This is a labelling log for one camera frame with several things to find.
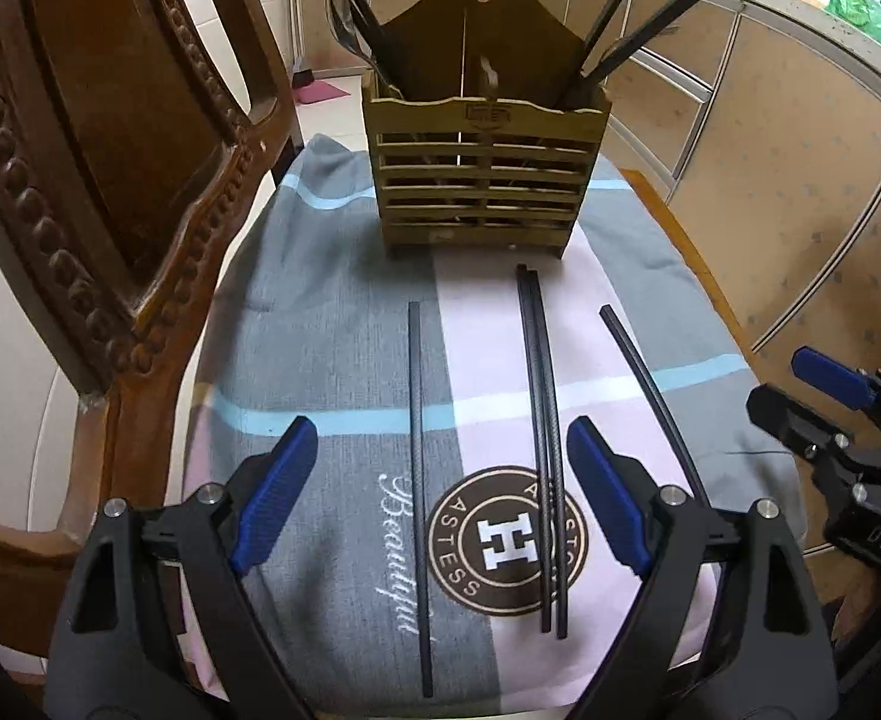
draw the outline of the black chopstick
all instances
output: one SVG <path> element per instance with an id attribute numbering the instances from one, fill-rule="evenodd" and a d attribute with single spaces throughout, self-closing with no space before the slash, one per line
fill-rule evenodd
<path id="1" fill-rule="evenodd" d="M 589 91 L 596 87 L 607 76 L 623 65 L 631 55 L 660 34 L 663 28 L 681 18 L 690 8 L 701 0 L 670 0 L 663 5 L 650 19 L 646 20 L 634 32 L 617 43 L 610 53 L 597 63 L 590 73 L 578 81 L 569 91 L 569 100 L 582 100 L 589 97 Z"/>
<path id="2" fill-rule="evenodd" d="M 687 449 L 687 444 L 684 443 L 684 437 L 682 437 L 681 431 L 678 429 L 677 422 L 674 422 L 674 416 L 671 415 L 670 410 L 667 408 L 658 385 L 655 384 L 654 377 L 651 375 L 647 365 L 644 364 L 640 352 L 637 351 L 637 347 L 634 346 L 634 342 L 631 341 L 627 330 L 624 329 L 624 325 L 621 324 L 621 320 L 618 319 L 615 310 L 610 305 L 606 305 L 601 309 L 601 319 L 604 319 L 607 330 L 610 330 L 610 335 L 615 339 L 621 354 L 624 355 L 624 359 L 627 360 L 627 364 L 631 367 L 631 372 L 634 373 L 637 384 L 640 385 L 640 389 L 644 392 L 644 397 L 647 398 L 648 404 L 650 404 L 651 409 L 658 418 L 660 429 L 664 431 L 667 442 L 671 445 L 671 449 L 674 450 L 678 463 L 681 464 L 681 469 L 684 471 L 684 477 L 687 477 L 687 484 L 690 485 L 691 492 L 700 503 L 710 506 L 708 491 L 703 488 L 701 476 L 697 472 L 697 466 L 694 466 L 694 459 L 690 456 L 690 450 Z"/>
<path id="3" fill-rule="evenodd" d="M 397 86 L 397 73 L 394 57 L 391 55 L 391 51 L 388 47 L 388 40 L 386 40 L 384 30 L 381 29 L 380 22 L 378 22 L 374 12 L 370 9 L 370 4 L 367 0 L 353 0 L 353 2 L 361 14 L 361 23 L 365 25 L 365 29 L 367 30 L 368 34 L 364 34 L 363 32 L 361 34 L 365 41 L 367 41 L 367 45 L 370 47 L 371 55 L 378 61 L 381 67 L 386 70 L 386 74 L 389 77 L 389 83 Z"/>
<path id="4" fill-rule="evenodd" d="M 547 452 L 551 464 L 553 481 L 554 519 L 554 558 L 557 570 L 558 627 L 557 637 L 567 638 L 567 517 L 564 493 L 564 455 L 561 450 L 561 420 L 558 415 L 557 389 L 554 385 L 554 364 L 551 361 L 551 346 L 547 336 L 547 317 L 544 314 L 543 296 L 540 293 L 538 271 L 527 271 L 531 298 L 534 308 L 534 324 L 537 329 L 538 362 L 540 363 L 540 382 L 543 384 L 544 421 L 547 425 Z"/>
<path id="5" fill-rule="evenodd" d="M 591 31 L 589 31 L 588 36 L 583 39 L 583 47 L 581 47 L 581 50 L 573 63 L 574 66 L 570 81 L 565 85 L 564 91 L 561 93 L 561 100 L 564 99 L 567 90 L 580 81 L 583 63 L 588 61 L 588 58 L 591 57 L 591 52 L 597 45 L 597 41 L 601 39 L 601 35 L 604 34 L 604 30 L 607 29 L 607 25 L 610 24 L 610 20 L 615 16 L 617 8 L 620 7 L 621 2 L 623 1 L 624 0 L 607 0 L 604 7 L 601 8 L 601 12 L 597 15 L 597 19 L 594 20 L 594 23 L 591 26 Z"/>
<path id="6" fill-rule="evenodd" d="M 517 266 L 517 299 L 524 329 L 524 352 L 527 357 L 527 383 L 531 393 L 531 420 L 534 426 L 534 458 L 538 472 L 538 562 L 540 563 L 540 632 L 551 630 L 551 496 L 548 476 L 547 430 L 544 425 L 543 387 L 538 365 L 538 327 L 534 297 L 527 278 L 527 266 Z"/>
<path id="7" fill-rule="evenodd" d="M 420 686 L 424 698 L 434 695 L 434 665 L 431 659 L 431 618 L 424 542 L 424 426 L 420 365 L 420 303 L 407 305 L 408 397 L 410 398 L 410 497 L 413 499 L 413 571 L 418 586 L 418 643 Z"/>

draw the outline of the light blue stripe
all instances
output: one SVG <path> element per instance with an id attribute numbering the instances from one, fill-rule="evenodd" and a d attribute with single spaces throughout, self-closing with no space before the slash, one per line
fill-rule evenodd
<path id="1" fill-rule="evenodd" d="M 365 187 L 343 197 L 319 197 L 307 188 L 307 185 L 300 180 L 299 175 L 294 175 L 290 172 L 281 178 L 280 185 L 297 193 L 300 199 L 318 211 L 335 211 L 338 208 L 343 208 L 348 202 L 352 202 L 358 197 L 374 196 L 374 188 Z"/>
<path id="2" fill-rule="evenodd" d="M 316 208 L 318 211 L 336 211 L 358 197 L 375 197 L 373 187 L 365 187 L 343 197 L 319 197 L 307 188 L 299 175 L 290 172 L 280 180 L 280 185 L 293 191 L 311 208 Z M 588 190 L 591 189 L 631 189 L 631 185 L 622 178 L 591 178 L 591 181 L 588 181 Z"/>
<path id="3" fill-rule="evenodd" d="M 722 354 L 693 365 L 663 368 L 654 372 L 662 392 L 705 384 L 714 379 L 747 370 L 740 355 Z M 324 410 L 323 412 L 262 412 L 231 403 L 214 386 L 205 400 L 227 425 L 249 436 L 282 436 L 293 418 L 302 413 L 317 425 L 319 436 L 405 436 L 410 431 L 407 409 Z M 454 405 L 439 403 L 424 408 L 425 431 L 449 430 L 456 426 Z"/>

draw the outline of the chair seat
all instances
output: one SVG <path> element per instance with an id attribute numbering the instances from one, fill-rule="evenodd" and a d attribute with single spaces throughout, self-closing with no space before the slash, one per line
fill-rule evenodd
<path id="1" fill-rule="evenodd" d="M 586 413 L 659 484 L 685 485 L 597 316 L 610 303 L 654 372 L 711 503 L 744 511 L 773 497 L 804 535 L 793 460 L 746 417 L 756 378 L 698 278 L 607 160 L 597 162 L 562 261 L 452 248 L 389 259 L 370 161 L 317 136 L 216 295 L 185 471 L 188 493 L 224 481 L 295 415 L 316 423 L 317 467 L 271 558 L 245 579 L 314 710 L 449 717 L 563 707 L 580 695 L 629 610 L 639 584 L 613 560 L 568 468 L 570 635 L 540 632 L 537 527 L 530 536 L 525 527 L 537 511 L 514 281 L 522 262 L 543 284 L 562 431 Z M 422 322 L 436 683 L 429 700 L 420 695 L 413 579 L 412 300 Z M 699 651 L 715 589 L 706 568 L 679 661 Z M 199 675 L 216 689 L 196 622 L 189 634 Z"/>

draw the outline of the black clamp handle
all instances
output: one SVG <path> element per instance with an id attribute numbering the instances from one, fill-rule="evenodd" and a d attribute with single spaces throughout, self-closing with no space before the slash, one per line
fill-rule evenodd
<path id="1" fill-rule="evenodd" d="M 570 426 L 567 456 L 613 555 L 642 580 L 568 720 L 826 720 L 836 712 L 831 641 L 774 501 L 737 514 L 711 509 L 677 485 L 658 488 L 585 416 Z M 703 562 L 724 567 L 711 627 L 692 682 L 665 699 Z"/>
<path id="2" fill-rule="evenodd" d="M 809 347 L 791 362 L 794 375 L 881 432 L 881 370 L 851 370 Z M 761 430 L 814 466 L 814 485 L 828 504 L 826 540 L 881 571 L 881 448 L 855 445 L 850 431 L 771 385 L 748 399 L 748 415 Z"/>
<path id="3" fill-rule="evenodd" d="M 313 720 L 240 578 L 271 554 L 316 459 L 317 429 L 299 416 L 274 450 L 247 458 L 226 485 L 203 485 L 182 504 L 151 511 L 107 501 L 58 613 L 48 716 Z M 161 599 L 159 560 L 183 568 L 229 703 L 187 683 Z"/>

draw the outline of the white tiled floor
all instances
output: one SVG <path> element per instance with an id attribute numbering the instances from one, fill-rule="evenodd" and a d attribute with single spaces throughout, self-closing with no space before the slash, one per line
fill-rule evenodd
<path id="1" fill-rule="evenodd" d="M 322 132 L 340 141 L 351 151 L 366 151 L 364 115 L 361 112 L 361 76 L 327 79 L 327 83 L 343 89 L 349 97 L 325 100 L 323 103 L 298 105 L 298 120 L 304 143 Z"/>
<path id="2" fill-rule="evenodd" d="M 58 523 L 60 508 L 67 495 L 76 421 L 77 391 L 58 369 L 50 386 L 37 437 L 31 497 L 26 504 L 26 528 L 29 531 L 50 531 Z"/>
<path id="3" fill-rule="evenodd" d="M 247 93 L 247 84 L 245 84 L 241 66 L 237 61 L 237 56 L 234 55 L 234 50 L 230 47 L 230 41 L 227 39 L 227 33 L 224 31 L 221 20 L 209 20 L 209 22 L 199 25 L 197 34 L 200 35 L 200 40 L 203 41 L 203 45 L 218 73 L 221 74 L 223 82 L 227 85 L 230 93 L 234 95 L 234 100 L 237 100 L 237 105 L 240 105 L 245 113 L 250 113 L 250 95 Z"/>

